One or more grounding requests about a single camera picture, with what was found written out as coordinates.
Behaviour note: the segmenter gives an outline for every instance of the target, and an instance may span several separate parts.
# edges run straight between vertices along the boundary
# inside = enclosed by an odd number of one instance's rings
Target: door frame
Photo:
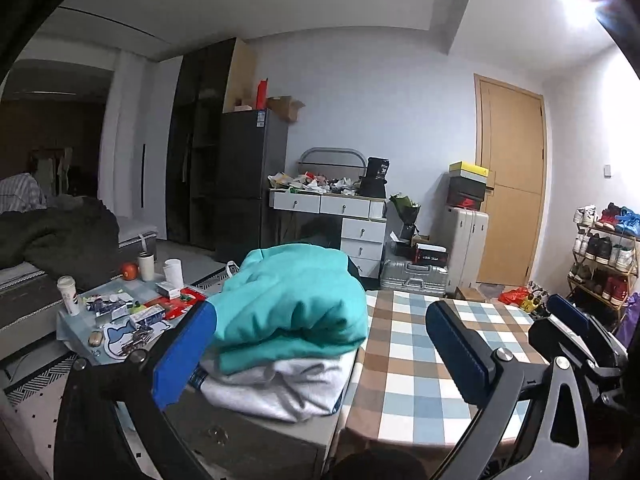
[[[545,212],[545,198],[546,198],[546,166],[548,160],[548,149],[546,145],[546,110],[545,110],[545,99],[542,95],[536,94],[535,92],[531,92],[529,90],[525,90],[524,88],[520,88],[514,86],[509,83],[505,83],[504,81],[498,81],[497,79],[491,79],[490,77],[485,77],[483,75],[474,74],[474,86],[476,89],[476,164],[481,166],[482,159],[482,99],[480,94],[480,83],[484,81],[486,83],[491,83],[497,86],[502,86],[504,88],[508,88],[509,90],[513,90],[516,92],[520,92],[521,94],[527,95],[529,97],[533,97],[540,101],[540,107],[542,110],[542,137],[543,137],[543,148],[542,148],[542,193],[540,195],[540,213],[538,215],[538,226],[536,227],[535,234],[535,243],[533,245],[533,250],[531,251],[531,258],[529,260],[528,271],[525,275],[525,283],[527,283],[530,279],[531,272],[533,271],[533,262],[536,259],[536,255],[538,254],[538,246],[540,244],[540,229],[542,227],[542,217]]]

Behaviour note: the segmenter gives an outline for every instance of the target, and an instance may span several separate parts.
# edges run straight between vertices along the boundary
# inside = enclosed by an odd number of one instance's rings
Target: red bottle
[[[255,98],[255,109],[264,110],[267,107],[267,81],[269,79],[263,79],[258,84],[258,94]]]

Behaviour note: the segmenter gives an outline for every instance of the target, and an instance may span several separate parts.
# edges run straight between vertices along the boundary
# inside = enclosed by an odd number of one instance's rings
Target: white cup
[[[152,282],[156,275],[154,256],[151,253],[140,253],[138,256],[138,270],[143,282]]]
[[[171,258],[164,262],[164,277],[175,288],[181,290],[184,288],[184,281],[182,280],[182,262],[177,258]]]
[[[69,315],[77,316],[80,314],[78,295],[76,294],[76,280],[71,276],[60,276],[58,278],[58,290],[62,295],[62,301],[65,302],[66,311]]]

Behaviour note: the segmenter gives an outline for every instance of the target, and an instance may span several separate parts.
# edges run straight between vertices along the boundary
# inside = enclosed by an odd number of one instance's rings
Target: dark blanket
[[[118,222],[104,204],[85,198],[71,211],[0,214],[0,269],[29,262],[53,279],[73,276],[89,290],[117,274]]]

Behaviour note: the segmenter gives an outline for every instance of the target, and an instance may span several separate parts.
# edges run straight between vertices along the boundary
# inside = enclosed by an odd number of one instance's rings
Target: purple bag
[[[620,341],[625,348],[628,348],[631,343],[631,338],[636,331],[636,324],[638,324],[638,318],[640,317],[640,296],[637,292],[634,292],[628,300],[626,300],[626,315],[625,319],[620,323],[620,327],[616,332],[616,339]]]

